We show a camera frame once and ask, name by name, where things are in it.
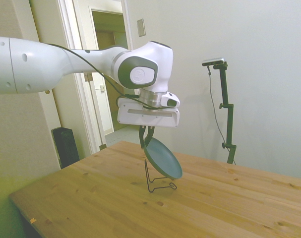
wood grain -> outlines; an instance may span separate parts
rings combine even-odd
[[[10,198],[46,238],[301,238],[301,179],[175,155],[177,190],[149,193],[140,145],[122,141]]]

wall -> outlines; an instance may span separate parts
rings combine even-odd
[[[238,165],[301,178],[301,0],[127,0],[135,48],[149,40],[174,50],[169,90],[181,100],[178,128],[157,128],[173,151],[227,160],[214,121],[203,60],[228,62]],[[136,21],[144,18],[146,36]],[[217,117],[226,133],[218,71]]]
[[[0,0],[0,36],[37,39],[28,0]],[[59,169],[39,94],[0,95],[0,238],[25,237],[8,195]]]
[[[40,42],[66,47],[58,1],[30,0],[30,4]],[[92,153],[77,90],[75,77],[70,74],[62,78],[53,92],[61,126],[72,129],[79,157],[83,159]]]

wall outlet plate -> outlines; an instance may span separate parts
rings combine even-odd
[[[139,37],[146,35],[144,18],[137,21],[137,28]]]

black cable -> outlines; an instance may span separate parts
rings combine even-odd
[[[139,102],[139,103],[145,105],[144,108],[150,109],[150,110],[159,110],[159,109],[169,108],[169,107],[153,107],[153,106],[151,106],[151,105],[149,105],[149,104],[147,104],[147,103],[144,103],[144,102],[142,102],[142,101],[136,99],[136,98],[135,98],[136,95],[134,95],[134,94],[124,94],[124,93],[122,93],[120,90],[118,90],[118,89],[116,88],[116,86],[115,86],[115,85],[114,85],[114,84],[113,84],[106,76],[104,76],[104,75],[101,73],[101,71],[99,71],[99,70],[98,70],[94,65],[92,65],[88,60],[86,60],[85,58],[83,58],[82,56],[80,56],[79,54],[77,54],[76,52],[73,52],[72,50],[69,50],[68,48],[63,47],[63,46],[59,46],[59,45],[55,45],[55,44],[48,44],[48,45],[50,45],[50,46],[55,46],[55,47],[61,48],[61,49],[63,49],[63,50],[66,50],[66,51],[68,51],[68,52],[74,54],[75,56],[79,57],[79,58],[82,59],[83,61],[85,61],[85,62],[86,62],[88,65],[90,65],[97,73],[99,73],[103,78],[105,78],[105,80],[107,80],[107,81],[110,83],[110,85],[111,85],[111,86],[112,86],[112,87],[120,94],[120,97],[126,97],[126,98],[132,99],[132,100],[134,100],[134,101],[136,101],[136,102]]]
[[[216,118],[215,106],[214,106],[214,101],[213,101],[213,97],[212,97],[212,90],[211,90],[211,72],[210,72],[210,67],[207,66],[207,68],[208,68],[208,71],[209,71],[210,95],[211,95],[211,101],[212,101],[212,105],[213,105],[214,118],[215,118],[215,122],[216,122],[216,125],[217,125],[217,127],[218,127],[218,130],[219,130],[219,132],[220,132],[220,134],[221,134],[221,136],[222,136],[222,138],[223,138],[223,142],[224,142],[224,144],[226,144],[225,139],[224,139],[224,136],[223,136],[223,134],[222,134],[222,132],[221,132],[221,130],[220,130],[218,120],[217,120],[217,118]]]

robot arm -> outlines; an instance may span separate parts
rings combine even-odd
[[[159,110],[149,110],[132,99],[119,100],[120,123],[174,127],[180,105],[168,92],[173,51],[157,42],[128,51],[72,50],[103,74],[129,89],[141,89],[140,101]],[[83,59],[64,49],[27,40],[0,37],[0,94],[34,93],[54,88],[70,73],[96,72]]]

